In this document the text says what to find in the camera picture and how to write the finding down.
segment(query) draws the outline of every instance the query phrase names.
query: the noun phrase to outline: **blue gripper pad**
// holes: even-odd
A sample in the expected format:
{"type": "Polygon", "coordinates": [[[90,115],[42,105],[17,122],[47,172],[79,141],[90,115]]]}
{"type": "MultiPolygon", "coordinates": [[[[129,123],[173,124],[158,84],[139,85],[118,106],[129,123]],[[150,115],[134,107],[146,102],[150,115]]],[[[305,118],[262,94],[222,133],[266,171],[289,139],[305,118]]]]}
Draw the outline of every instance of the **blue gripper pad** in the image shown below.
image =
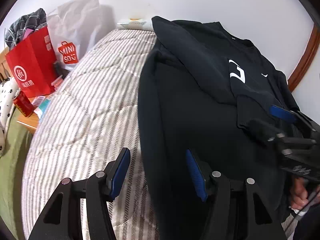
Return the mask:
{"type": "Polygon", "coordinates": [[[273,105],[273,106],[270,106],[269,111],[270,111],[270,114],[273,115],[274,117],[278,117],[282,120],[285,120],[288,123],[296,122],[296,117],[294,116],[294,114],[283,108],[273,105]]]}
{"type": "Polygon", "coordinates": [[[120,194],[122,184],[130,164],[130,150],[127,148],[123,148],[123,150],[124,153],[122,153],[122,151],[120,152],[115,164],[107,176],[107,181],[109,183],[111,182],[111,192],[109,196],[113,200],[120,194]]]}
{"type": "Polygon", "coordinates": [[[186,161],[197,196],[201,198],[203,202],[205,202],[208,198],[208,193],[205,189],[205,180],[194,156],[189,149],[186,151],[186,161]]]}

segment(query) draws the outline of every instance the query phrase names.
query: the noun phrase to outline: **wooden desk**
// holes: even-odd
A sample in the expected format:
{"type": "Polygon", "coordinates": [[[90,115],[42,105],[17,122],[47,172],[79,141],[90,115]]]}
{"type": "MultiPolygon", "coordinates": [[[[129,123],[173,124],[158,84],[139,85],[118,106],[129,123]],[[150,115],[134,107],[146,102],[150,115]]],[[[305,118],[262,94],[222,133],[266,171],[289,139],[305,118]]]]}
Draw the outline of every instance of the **wooden desk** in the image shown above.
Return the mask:
{"type": "Polygon", "coordinates": [[[24,117],[23,114],[20,113],[17,119],[17,122],[24,125],[32,134],[34,134],[39,124],[39,118],[35,112],[33,112],[32,115],[29,117],[24,117]]]}

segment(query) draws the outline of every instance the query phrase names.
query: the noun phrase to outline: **red can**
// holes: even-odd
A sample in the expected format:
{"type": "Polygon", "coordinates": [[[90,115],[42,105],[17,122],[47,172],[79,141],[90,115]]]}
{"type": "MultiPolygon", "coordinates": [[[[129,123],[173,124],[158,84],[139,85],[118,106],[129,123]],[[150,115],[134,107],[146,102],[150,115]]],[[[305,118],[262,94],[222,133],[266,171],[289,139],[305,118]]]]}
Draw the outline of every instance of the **red can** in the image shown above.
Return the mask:
{"type": "Polygon", "coordinates": [[[17,90],[12,101],[23,114],[23,116],[29,117],[32,115],[35,108],[27,98],[26,94],[20,88],[17,90]]]}

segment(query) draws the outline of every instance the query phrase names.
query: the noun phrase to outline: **black clothing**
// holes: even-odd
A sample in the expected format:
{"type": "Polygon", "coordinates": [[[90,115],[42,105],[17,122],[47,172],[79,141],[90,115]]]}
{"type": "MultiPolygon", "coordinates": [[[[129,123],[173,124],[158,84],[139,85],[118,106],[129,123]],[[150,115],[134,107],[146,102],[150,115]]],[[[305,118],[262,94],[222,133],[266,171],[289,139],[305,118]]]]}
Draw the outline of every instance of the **black clothing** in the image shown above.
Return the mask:
{"type": "Polygon", "coordinates": [[[294,230],[293,240],[319,239],[320,205],[312,206],[298,222],[294,230]]]}
{"type": "Polygon", "coordinates": [[[199,239],[207,216],[188,173],[188,148],[229,179],[254,178],[282,219],[287,175],[246,127],[258,118],[293,136],[269,114],[271,105],[299,109],[285,75],[219,22],[152,22],[158,40],[140,76],[138,118],[160,237],[199,239]]]}

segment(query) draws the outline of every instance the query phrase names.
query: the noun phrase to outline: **haidilao logo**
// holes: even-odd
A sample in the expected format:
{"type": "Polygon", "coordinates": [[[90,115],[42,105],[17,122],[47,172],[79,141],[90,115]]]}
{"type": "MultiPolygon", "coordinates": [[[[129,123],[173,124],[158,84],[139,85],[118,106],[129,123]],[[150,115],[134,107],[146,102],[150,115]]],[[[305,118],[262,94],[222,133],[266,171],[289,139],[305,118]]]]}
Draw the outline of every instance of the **haidilao logo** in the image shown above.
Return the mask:
{"type": "Polygon", "coordinates": [[[14,74],[16,75],[17,79],[20,81],[26,81],[27,80],[27,73],[21,66],[15,66],[13,69],[14,74]]]}

